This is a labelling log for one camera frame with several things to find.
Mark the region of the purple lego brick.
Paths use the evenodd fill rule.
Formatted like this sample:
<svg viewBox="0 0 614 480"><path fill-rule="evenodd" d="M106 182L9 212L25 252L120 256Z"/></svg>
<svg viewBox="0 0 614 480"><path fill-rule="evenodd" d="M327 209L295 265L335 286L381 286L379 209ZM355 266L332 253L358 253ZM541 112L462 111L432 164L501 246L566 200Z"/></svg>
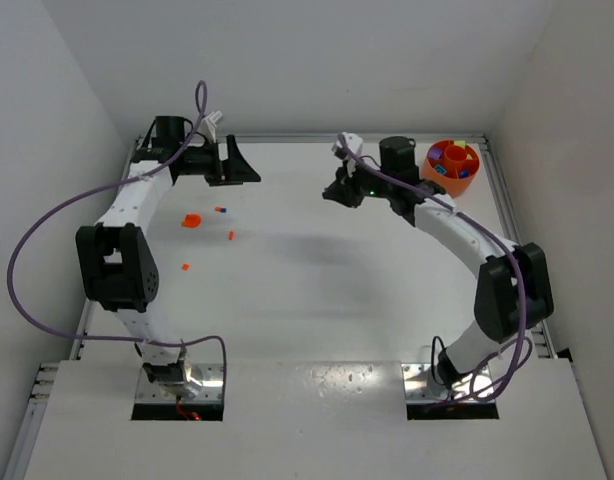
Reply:
<svg viewBox="0 0 614 480"><path fill-rule="evenodd" d="M432 160L440 160L443 156L444 151L438 147L432 147L428 151L428 158Z"/></svg>

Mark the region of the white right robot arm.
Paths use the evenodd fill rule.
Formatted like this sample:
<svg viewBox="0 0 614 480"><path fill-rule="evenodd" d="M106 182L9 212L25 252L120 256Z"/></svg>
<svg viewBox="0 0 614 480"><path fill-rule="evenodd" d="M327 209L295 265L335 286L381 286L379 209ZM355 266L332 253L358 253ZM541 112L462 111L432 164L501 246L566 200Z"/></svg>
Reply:
<svg viewBox="0 0 614 480"><path fill-rule="evenodd" d="M332 146L341 165L323 198L348 208L369 197L451 252L474 275L474 319L461 336L433 356L433 382L449 389L486 366L505 348L520 352L527 330L554 311L548 265L535 243L519 245L461 211L437 182L423 178L415 142L392 136L379 143L380 163L369 166L360 136L340 133Z"/></svg>

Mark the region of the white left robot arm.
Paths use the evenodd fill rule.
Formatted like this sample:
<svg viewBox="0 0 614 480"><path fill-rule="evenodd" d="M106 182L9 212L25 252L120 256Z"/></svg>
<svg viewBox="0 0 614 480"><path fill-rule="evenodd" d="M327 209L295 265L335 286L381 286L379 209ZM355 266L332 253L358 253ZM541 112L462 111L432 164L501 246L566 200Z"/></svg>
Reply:
<svg viewBox="0 0 614 480"><path fill-rule="evenodd" d="M134 151L127 181L109 209L76 233L84 290L127 329L147 379L178 398L199 396L202 374L187 357L158 298L159 271L146 238L157 207L181 176L200 176L212 186L260 181L234 136L227 157L216 136L222 113L215 110L187 128L182 117L158 116Z"/></svg>

